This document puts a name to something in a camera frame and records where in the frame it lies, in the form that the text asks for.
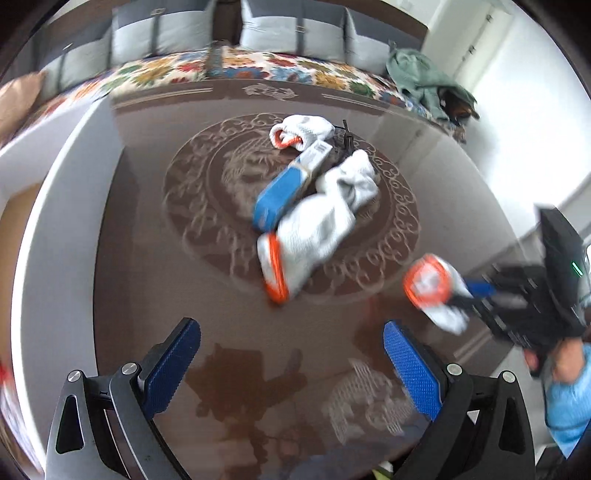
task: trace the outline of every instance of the floral fabric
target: floral fabric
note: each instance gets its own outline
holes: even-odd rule
[[[81,98],[106,94],[116,98],[156,86],[215,78],[304,83],[361,95],[414,112],[438,123],[456,140],[464,141],[463,128],[450,122],[435,121],[425,107],[399,92],[391,80],[347,64],[229,46],[125,63],[48,101],[28,120],[26,126],[68,108]]]

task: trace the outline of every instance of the engraved circular pattern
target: engraved circular pattern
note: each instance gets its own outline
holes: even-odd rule
[[[163,208],[184,249],[229,277],[235,285],[262,289],[251,225],[261,190],[297,155],[268,139],[285,115],[260,113],[225,120],[189,140],[173,158],[164,180]],[[337,130],[334,144],[342,145]],[[382,290],[412,259],[420,232],[415,197],[397,167],[373,145],[355,137],[377,173],[377,197],[357,214],[354,230],[334,256],[319,266],[301,297],[313,302],[352,301]],[[337,160],[334,148],[323,170]],[[313,184],[306,194],[314,193]]]

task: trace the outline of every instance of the brown pillow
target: brown pillow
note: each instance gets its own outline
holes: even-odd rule
[[[11,80],[0,88],[0,147],[8,143],[27,117],[43,86],[45,72]]]

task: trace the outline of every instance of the green indicator light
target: green indicator light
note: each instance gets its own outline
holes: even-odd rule
[[[579,277],[582,277],[583,276],[583,272],[581,272],[581,269],[577,266],[577,264],[575,262],[572,262],[571,265],[573,266],[573,270],[575,272],[577,272],[577,275]]]

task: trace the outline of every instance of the orange trim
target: orange trim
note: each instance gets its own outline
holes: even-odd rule
[[[439,276],[439,285],[428,294],[418,294],[414,288],[414,282],[420,271],[426,266],[432,266]],[[408,270],[402,281],[404,293],[415,307],[422,309],[425,307],[434,307],[448,301],[452,294],[452,281],[450,274],[434,255],[427,254],[416,261]]]
[[[287,148],[287,147],[291,147],[291,146],[295,145],[296,143],[302,142],[301,137],[294,137],[294,138],[290,138],[289,140],[282,141],[280,138],[280,135],[282,133],[283,133],[283,130],[277,130],[277,132],[275,132],[275,143],[277,144],[277,148],[279,148],[280,150],[283,150],[284,148]]]
[[[281,265],[281,245],[277,239],[276,234],[269,233],[267,235],[269,240],[269,259],[271,260],[271,266],[273,267],[273,274],[275,275],[275,281],[277,282],[277,289],[273,288],[267,282],[265,282],[265,288],[269,298],[275,303],[285,303],[290,299],[290,292],[287,290],[285,285],[285,279],[283,277],[283,266]]]

